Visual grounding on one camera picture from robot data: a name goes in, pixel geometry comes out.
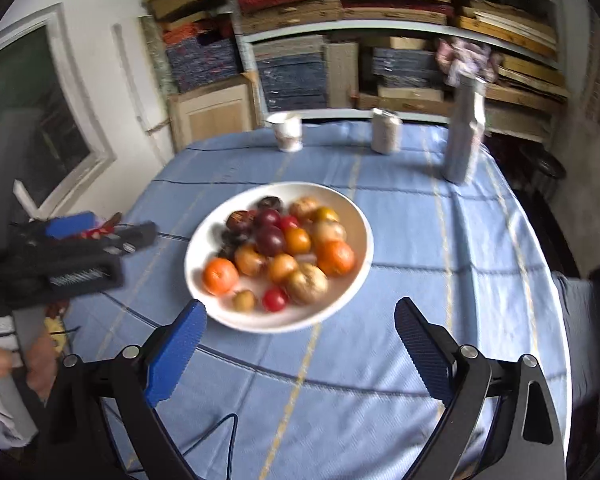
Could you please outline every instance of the blue gripper pad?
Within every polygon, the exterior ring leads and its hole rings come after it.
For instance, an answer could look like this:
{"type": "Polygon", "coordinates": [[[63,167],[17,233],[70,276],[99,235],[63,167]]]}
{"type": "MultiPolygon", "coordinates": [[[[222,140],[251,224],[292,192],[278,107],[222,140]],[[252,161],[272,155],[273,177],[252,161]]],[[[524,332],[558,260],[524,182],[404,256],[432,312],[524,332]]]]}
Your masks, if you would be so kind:
{"type": "Polygon", "coordinates": [[[171,397],[205,328],[205,306],[192,300],[171,324],[167,339],[148,363],[144,396],[152,408],[171,397]]]}
{"type": "Polygon", "coordinates": [[[395,329],[429,395],[448,406],[454,397],[452,362],[430,332],[432,329],[444,329],[429,324],[409,298],[402,298],[395,305],[394,320],[395,329]]]}

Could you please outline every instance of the table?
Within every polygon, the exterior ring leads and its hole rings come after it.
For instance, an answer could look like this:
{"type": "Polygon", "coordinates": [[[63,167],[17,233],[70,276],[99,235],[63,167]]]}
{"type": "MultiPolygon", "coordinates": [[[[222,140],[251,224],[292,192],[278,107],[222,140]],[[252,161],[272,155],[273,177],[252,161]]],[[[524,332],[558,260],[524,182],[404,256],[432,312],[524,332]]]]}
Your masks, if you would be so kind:
{"type": "MultiPolygon", "coordinates": [[[[156,222],[157,243],[125,260],[123,288],[72,301],[65,321],[81,327],[75,351],[85,360],[111,358],[173,321],[190,299],[189,238],[224,200],[269,182],[317,182],[352,198],[369,220],[375,253],[366,282],[339,313],[307,330],[255,335],[210,319],[173,396],[157,408],[180,449],[235,412],[234,478],[402,478],[442,413],[395,333],[403,296],[487,357],[538,356],[567,443],[571,377],[557,291],[491,156],[483,151],[474,182],[457,187],[440,177],[440,126],[403,126],[402,149],[392,156],[371,151],[365,122],[306,124],[304,143],[282,153],[272,131],[261,129],[180,152],[124,219],[156,222]]],[[[487,402],[466,462],[482,448],[493,409],[487,402]]],[[[121,456],[138,468],[115,407],[109,411],[121,456]]],[[[227,423],[186,456],[202,478],[224,478],[229,433],[227,423]]]]}

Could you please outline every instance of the fruit bowl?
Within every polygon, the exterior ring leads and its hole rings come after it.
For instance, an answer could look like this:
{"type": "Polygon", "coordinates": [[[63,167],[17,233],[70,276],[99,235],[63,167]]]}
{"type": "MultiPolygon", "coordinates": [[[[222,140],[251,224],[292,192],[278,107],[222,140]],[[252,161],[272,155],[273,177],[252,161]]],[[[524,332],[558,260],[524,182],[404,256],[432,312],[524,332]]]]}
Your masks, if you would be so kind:
{"type": "MultiPolygon", "coordinates": [[[[219,205],[193,233],[184,259],[184,275],[191,295],[200,300],[206,312],[217,322],[244,332],[281,333],[300,330],[321,322],[345,306],[360,290],[366,280],[374,254],[374,239],[369,222],[351,200],[329,187],[308,182],[282,182],[259,186],[242,192],[219,205]],[[248,210],[266,196],[280,197],[288,206],[303,196],[313,196],[319,203],[337,211],[340,223],[346,229],[347,243],[356,255],[353,269],[345,276],[330,278],[327,293],[316,303],[309,305],[289,304],[281,312],[266,312],[256,309],[248,314],[232,308],[232,295],[213,296],[202,284],[202,270],[216,255],[220,247],[219,230],[229,215],[236,210],[248,210]]],[[[312,254],[299,258],[314,262],[312,254]]],[[[252,290],[261,298],[268,288],[267,280],[261,277],[240,276],[234,290],[252,290]]]]}

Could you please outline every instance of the window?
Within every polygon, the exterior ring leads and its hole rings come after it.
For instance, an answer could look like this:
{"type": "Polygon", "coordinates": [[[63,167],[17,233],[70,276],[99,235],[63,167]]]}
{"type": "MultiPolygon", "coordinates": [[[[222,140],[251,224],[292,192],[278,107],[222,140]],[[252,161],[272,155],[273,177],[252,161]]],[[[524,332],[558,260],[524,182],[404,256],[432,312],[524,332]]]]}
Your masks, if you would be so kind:
{"type": "Polygon", "coordinates": [[[14,192],[48,218],[114,157],[96,123],[53,6],[0,33],[0,120],[11,108],[42,112],[14,192]]]}

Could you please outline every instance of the white wall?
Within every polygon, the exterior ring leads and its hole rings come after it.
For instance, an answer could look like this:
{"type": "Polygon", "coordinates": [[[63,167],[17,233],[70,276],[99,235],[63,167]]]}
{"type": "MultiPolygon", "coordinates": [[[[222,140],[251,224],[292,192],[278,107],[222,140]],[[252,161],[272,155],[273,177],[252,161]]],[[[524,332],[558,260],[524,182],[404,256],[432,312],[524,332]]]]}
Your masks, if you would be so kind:
{"type": "MultiPolygon", "coordinates": [[[[585,117],[591,87],[587,84],[590,8],[587,0],[557,0],[561,9],[558,32],[561,59],[572,97],[558,129],[552,153],[567,177],[550,204],[569,244],[580,273],[586,276],[600,265],[600,125],[585,117]]],[[[595,67],[590,67],[592,75],[595,67]]]]}
{"type": "Polygon", "coordinates": [[[0,22],[3,30],[37,10],[62,4],[78,75],[116,155],[116,161],[62,213],[91,210],[106,217],[125,212],[162,168],[164,157],[136,118],[112,33],[114,24],[146,13],[141,1],[16,0],[0,22]]]}

